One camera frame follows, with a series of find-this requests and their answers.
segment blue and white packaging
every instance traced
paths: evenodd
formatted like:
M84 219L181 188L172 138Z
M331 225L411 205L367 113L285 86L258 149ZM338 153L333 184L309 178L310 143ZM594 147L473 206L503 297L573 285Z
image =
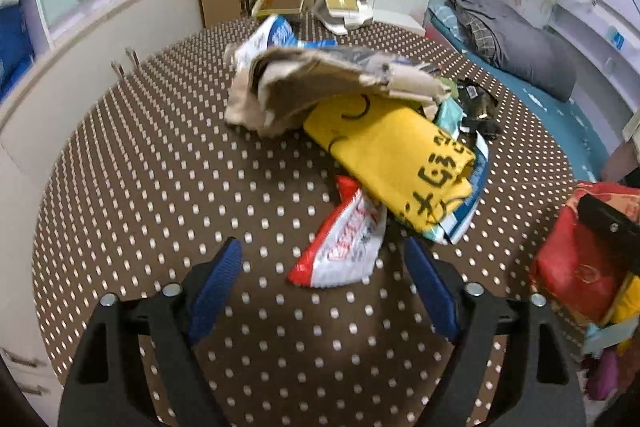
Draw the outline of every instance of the blue and white packaging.
M337 46L335 39L316 42L299 41L293 33L289 22L281 15L271 15L255 31L247 42L244 42L234 55L236 68L248 68L251 61L271 47L324 48Z
M448 132L454 140L460 135L460 123L465 116L464 111L453 98L449 97L440 104L435 124Z
M479 133L476 133L474 152L476 153L476 163L469 177L469 183L472 186L471 194L452 213L447 214L436 227L423 234L425 238L435 243L456 245L465 235L476 214L480 194L489 172L489 147Z

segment metal screw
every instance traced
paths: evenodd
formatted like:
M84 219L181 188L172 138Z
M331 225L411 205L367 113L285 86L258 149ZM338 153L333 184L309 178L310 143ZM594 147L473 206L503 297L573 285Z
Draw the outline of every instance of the metal screw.
M542 306L546 304L545 296L540 295L539 293L534 293L529 300L531 301L531 304L538 308L542 308Z
M465 290L469 295L479 297L484 293L484 288L478 282L470 282L465 286Z
M118 298L116 297L115 293L105 293L100 298L100 304L102 304L103 306L106 306L108 308L110 306L113 306L116 303L117 300L118 300Z
M167 286L162 288L162 295L164 295L165 297L175 297L176 295L180 295L181 292L182 286L175 282L172 282L171 284L168 284Z

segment plaid pillow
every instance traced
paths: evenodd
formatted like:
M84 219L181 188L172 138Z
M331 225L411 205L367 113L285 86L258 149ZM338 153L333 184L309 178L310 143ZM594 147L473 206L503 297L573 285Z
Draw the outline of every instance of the plaid pillow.
M492 64L496 51L494 33L478 17L467 11L457 10L456 15L460 25L467 31L476 54Z

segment gray blanket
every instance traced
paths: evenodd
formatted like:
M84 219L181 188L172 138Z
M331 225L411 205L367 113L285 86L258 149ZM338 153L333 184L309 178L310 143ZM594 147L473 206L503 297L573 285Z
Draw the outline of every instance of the gray blanket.
M568 60L568 45L534 28L516 10L498 0L450 0L456 13L468 12L482 21L495 38L492 65L526 80L566 102L574 90L576 71Z

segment yellow bag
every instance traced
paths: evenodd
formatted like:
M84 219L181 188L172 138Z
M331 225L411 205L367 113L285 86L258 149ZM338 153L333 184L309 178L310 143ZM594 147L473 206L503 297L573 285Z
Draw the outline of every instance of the yellow bag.
M305 131L375 197L426 232L471 194L475 155L401 102L373 94L320 102Z

